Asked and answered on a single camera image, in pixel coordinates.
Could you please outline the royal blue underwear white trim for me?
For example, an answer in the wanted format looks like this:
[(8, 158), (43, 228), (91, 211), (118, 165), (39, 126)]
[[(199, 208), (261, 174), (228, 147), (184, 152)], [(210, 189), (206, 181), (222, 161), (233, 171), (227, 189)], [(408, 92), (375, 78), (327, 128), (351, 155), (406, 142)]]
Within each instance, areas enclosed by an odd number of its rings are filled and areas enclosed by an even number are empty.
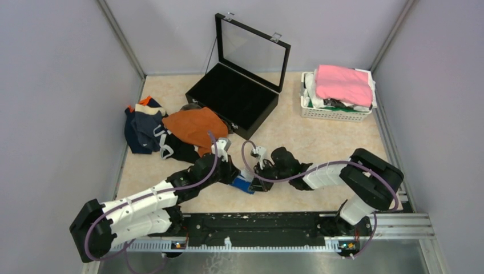
[(254, 194), (255, 191), (251, 189), (253, 179), (254, 176), (247, 169), (243, 169), (230, 186), (238, 188), (245, 193)]

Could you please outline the orange underwear cream waistband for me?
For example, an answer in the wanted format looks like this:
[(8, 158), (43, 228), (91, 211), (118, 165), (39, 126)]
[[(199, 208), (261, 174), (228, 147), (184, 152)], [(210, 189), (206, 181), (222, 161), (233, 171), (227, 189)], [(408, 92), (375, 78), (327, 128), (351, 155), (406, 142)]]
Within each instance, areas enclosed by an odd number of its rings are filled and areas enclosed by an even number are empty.
[(165, 128), (184, 143), (197, 147), (199, 156), (212, 152), (209, 133), (218, 138), (229, 135), (228, 127), (212, 110), (181, 110), (162, 119)]

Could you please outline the black underwear white trim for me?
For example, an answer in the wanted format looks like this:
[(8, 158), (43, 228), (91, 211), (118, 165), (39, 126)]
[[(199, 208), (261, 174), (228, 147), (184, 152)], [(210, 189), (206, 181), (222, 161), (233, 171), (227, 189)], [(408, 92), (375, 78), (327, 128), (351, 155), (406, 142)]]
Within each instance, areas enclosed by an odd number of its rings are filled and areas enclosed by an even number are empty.
[(159, 154), (163, 160), (173, 158), (178, 161), (195, 163), (200, 159), (197, 146), (183, 142), (161, 125), (157, 126), (153, 133), (154, 137), (159, 140)]

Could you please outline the olive grey underwear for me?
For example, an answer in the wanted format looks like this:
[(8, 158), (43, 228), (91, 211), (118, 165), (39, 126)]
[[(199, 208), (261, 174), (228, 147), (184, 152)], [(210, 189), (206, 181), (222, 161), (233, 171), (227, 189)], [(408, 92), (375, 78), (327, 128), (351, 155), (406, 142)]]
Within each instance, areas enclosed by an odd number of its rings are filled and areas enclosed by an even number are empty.
[(199, 109), (202, 109), (202, 106), (198, 105), (197, 103), (189, 103), (182, 106), (180, 111), (199, 110)]

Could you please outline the dark blue underwear cream waistband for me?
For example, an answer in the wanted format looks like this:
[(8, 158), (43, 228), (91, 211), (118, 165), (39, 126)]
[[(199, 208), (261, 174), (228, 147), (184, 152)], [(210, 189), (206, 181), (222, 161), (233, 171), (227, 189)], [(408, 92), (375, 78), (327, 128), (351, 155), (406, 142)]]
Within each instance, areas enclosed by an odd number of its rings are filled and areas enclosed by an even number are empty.
[(135, 105), (135, 118), (131, 124), (141, 147), (155, 152), (160, 150), (160, 137), (165, 130), (162, 119), (166, 116), (162, 107)]

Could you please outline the navy underwear orange waistband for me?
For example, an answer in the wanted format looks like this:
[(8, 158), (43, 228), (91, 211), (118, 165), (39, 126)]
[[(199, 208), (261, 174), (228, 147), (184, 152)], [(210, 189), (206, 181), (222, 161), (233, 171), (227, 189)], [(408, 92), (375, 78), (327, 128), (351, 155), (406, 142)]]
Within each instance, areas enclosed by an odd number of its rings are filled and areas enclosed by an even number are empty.
[[(151, 96), (142, 99), (137, 104), (142, 104), (150, 107), (160, 106), (157, 101), (155, 101)], [(124, 125), (124, 137), (129, 148), (131, 149), (131, 152), (133, 154), (152, 154), (154, 151), (141, 147), (136, 137), (135, 130), (132, 127), (131, 122), (133, 122), (135, 118), (135, 107), (128, 106), (124, 110), (124, 114), (126, 115), (126, 121)]]

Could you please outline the black display case glass lid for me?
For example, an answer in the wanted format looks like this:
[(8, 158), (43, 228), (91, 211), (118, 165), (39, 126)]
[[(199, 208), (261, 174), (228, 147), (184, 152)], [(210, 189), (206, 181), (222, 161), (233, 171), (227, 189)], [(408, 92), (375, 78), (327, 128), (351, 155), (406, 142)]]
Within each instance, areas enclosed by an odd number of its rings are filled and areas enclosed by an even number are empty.
[(215, 14), (217, 62), (185, 97), (250, 139), (279, 102), (291, 51), (281, 34), (263, 33), (232, 14)]

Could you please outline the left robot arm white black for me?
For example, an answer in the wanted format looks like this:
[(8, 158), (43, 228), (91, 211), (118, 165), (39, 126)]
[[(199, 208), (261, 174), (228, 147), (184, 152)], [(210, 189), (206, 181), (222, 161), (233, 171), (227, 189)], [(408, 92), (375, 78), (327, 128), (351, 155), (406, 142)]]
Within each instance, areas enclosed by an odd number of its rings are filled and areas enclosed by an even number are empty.
[(230, 145), (219, 138), (192, 166), (144, 191), (104, 203), (87, 201), (69, 227), (81, 261), (104, 260), (112, 248), (141, 236), (181, 233), (180, 204), (214, 183), (231, 184), (240, 174), (228, 154)]

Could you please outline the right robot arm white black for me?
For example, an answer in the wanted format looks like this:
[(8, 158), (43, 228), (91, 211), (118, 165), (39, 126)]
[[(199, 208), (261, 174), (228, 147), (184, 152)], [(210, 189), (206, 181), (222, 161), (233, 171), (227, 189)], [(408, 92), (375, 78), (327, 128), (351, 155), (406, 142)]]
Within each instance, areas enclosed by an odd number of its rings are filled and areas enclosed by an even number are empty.
[(347, 160), (323, 164), (302, 163), (285, 147), (265, 157), (266, 149), (253, 146), (251, 156), (258, 159), (253, 170), (254, 183), (267, 191), (274, 183), (287, 182), (300, 191), (333, 186), (348, 186), (354, 195), (338, 209), (334, 226), (338, 233), (350, 235), (358, 223), (377, 211), (395, 211), (398, 189), (403, 182), (401, 170), (364, 148), (356, 149)]

